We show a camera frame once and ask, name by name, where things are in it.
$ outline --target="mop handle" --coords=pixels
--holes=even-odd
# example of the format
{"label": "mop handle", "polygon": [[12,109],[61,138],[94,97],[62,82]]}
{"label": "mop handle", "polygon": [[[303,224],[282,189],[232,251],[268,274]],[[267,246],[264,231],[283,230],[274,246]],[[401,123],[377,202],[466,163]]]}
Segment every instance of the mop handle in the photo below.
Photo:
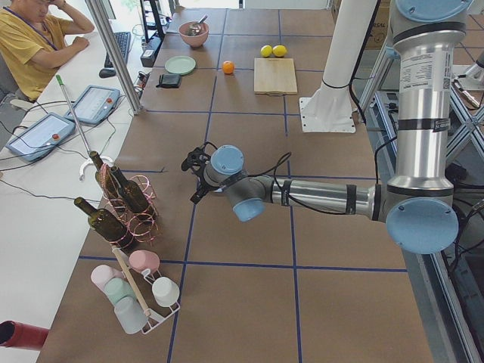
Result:
{"label": "mop handle", "polygon": [[89,147],[88,140],[85,138],[84,131],[82,130],[79,119],[77,118],[76,111],[74,110],[74,106],[73,106],[72,102],[70,101],[69,96],[67,95],[66,86],[64,85],[64,82],[62,82],[61,76],[59,76],[57,74],[55,76],[55,78],[57,79],[57,82],[59,83],[59,86],[60,86],[60,89],[62,90],[62,93],[64,93],[64,98],[67,101],[67,106],[69,106],[70,113],[73,115],[74,122],[76,123],[77,131],[79,131],[79,134],[81,135],[82,142],[84,143],[84,146],[85,146],[85,148],[86,148],[86,150],[88,151],[88,154],[89,154],[89,152],[91,151],[91,148]]}

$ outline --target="bottle rack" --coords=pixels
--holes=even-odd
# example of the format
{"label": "bottle rack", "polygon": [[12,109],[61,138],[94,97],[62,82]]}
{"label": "bottle rack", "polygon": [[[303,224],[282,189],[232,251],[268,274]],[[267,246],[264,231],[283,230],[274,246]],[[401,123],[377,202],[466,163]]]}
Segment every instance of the bottle rack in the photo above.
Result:
{"label": "bottle rack", "polygon": [[[139,185],[141,191],[145,195],[150,206],[141,213],[131,212],[125,201],[122,198],[110,197],[109,190],[117,189],[117,184],[112,178],[106,178],[109,166],[104,164],[99,172],[100,185],[103,191],[103,198],[107,201],[107,205],[116,213],[118,219],[126,225],[128,230],[135,236],[140,243],[148,243],[153,246],[154,240],[159,235],[160,231],[156,223],[156,217],[159,215],[157,208],[154,206],[153,200],[157,198],[157,193],[154,190],[150,180],[144,175],[135,175],[131,180]],[[146,213],[149,208],[154,211],[154,216]]]}
{"label": "bottle rack", "polygon": [[162,323],[164,323],[166,320],[168,320],[171,316],[173,316],[178,310],[180,310],[180,304],[176,302],[173,304],[173,306],[169,307],[170,313],[166,316],[161,315],[158,312],[155,312],[153,309],[151,309],[147,303],[146,300],[144,299],[143,295],[141,294],[141,291],[138,288],[138,285],[136,284],[135,280],[133,279],[131,272],[129,271],[129,265],[126,263],[126,255],[124,252],[117,247],[114,247],[112,249],[114,256],[116,257],[119,266],[123,270],[123,274],[126,277],[126,280],[129,282],[129,285],[133,289],[136,295],[136,299],[140,303],[141,307],[143,308],[144,314],[148,317],[148,323],[143,327],[141,332],[143,334],[148,334],[151,331],[153,331],[155,328],[159,327]]}

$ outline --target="cup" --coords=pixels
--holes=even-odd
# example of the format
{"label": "cup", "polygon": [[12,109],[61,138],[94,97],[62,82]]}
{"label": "cup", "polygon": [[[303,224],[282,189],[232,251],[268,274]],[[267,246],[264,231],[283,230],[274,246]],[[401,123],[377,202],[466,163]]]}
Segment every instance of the cup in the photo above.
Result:
{"label": "cup", "polygon": [[106,294],[111,304],[116,305],[123,297],[130,296],[136,300],[136,295],[128,282],[122,278],[113,278],[104,286]]}
{"label": "cup", "polygon": [[129,264],[133,270],[140,274],[148,268],[150,275],[152,275],[160,268],[160,258],[155,252],[137,250],[129,256]]}
{"label": "cup", "polygon": [[158,305],[166,308],[176,303],[180,297],[180,288],[178,285],[165,277],[156,279],[151,286],[151,291]]}
{"label": "cup", "polygon": [[139,332],[148,323],[141,305],[131,296],[125,296],[116,303],[114,314],[127,334]]}
{"label": "cup", "polygon": [[91,273],[91,281],[99,290],[104,291],[104,286],[114,278],[124,278],[121,271],[108,265],[99,265]]}
{"label": "cup", "polygon": [[0,324],[0,346],[40,350],[47,339],[48,329],[35,327],[17,321]]}

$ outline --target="man's hand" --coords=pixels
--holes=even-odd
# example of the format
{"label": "man's hand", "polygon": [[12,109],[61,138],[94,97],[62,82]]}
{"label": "man's hand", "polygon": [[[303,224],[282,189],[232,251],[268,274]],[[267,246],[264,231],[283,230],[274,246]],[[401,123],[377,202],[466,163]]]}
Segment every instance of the man's hand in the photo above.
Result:
{"label": "man's hand", "polygon": [[86,38],[83,38],[81,36],[77,36],[76,38],[74,38],[73,46],[78,48],[79,51],[86,49],[88,45],[89,45],[89,40],[87,40]]}
{"label": "man's hand", "polygon": [[49,5],[55,5],[57,8],[62,9],[66,4],[66,0],[50,0]]}

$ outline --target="white table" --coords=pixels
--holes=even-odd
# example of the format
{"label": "white table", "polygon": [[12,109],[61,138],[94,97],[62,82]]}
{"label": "white table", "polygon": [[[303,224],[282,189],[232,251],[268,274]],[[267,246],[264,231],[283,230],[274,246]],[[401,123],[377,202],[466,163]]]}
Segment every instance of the white table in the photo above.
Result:
{"label": "white table", "polygon": [[[98,76],[106,55],[101,37],[97,32],[86,37],[90,46],[58,72],[71,100],[76,100],[91,84],[118,88],[123,94],[117,77],[101,79]],[[139,70],[147,73],[149,69],[143,68],[140,62],[141,40],[133,36],[132,41],[128,69],[134,82]],[[40,96],[39,103],[62,100],[61,88],[53,78]],[[45,109],[62,115],[67,111],[67,105],[54,104]],[[22,125],[32,125],[44,115],[40,108],[33,110],[26,115]],[[109,120],[116,127],[116,133],[102,154],[114,160],[132,121],[132,111],[125,98]],[[88,131],[86,138],[91,148],[101,151],[112,131],[113,127],[106,121]],[[87,156],[79,136],[63,148],[77,150]],[[4,148],[0,159],[12,155]],[[100,200],[101,189],[95,182],[93,166],[86,168],[85,180],[79,180],[79,167],[83,162],[78,154],[56,149],[31,166],[4,172],[2,180],[34,194]],[[0,169],[25,164],[22,159],[11,159],[1,161]],[[32,197],[0,183],[0,220],[0,322],[13,320],[50,327],[88,233],[87,216],[74,206],[72,200]],[[35,351],[0,348],[0,361],[5,363],[34,362],[38,355]]]}

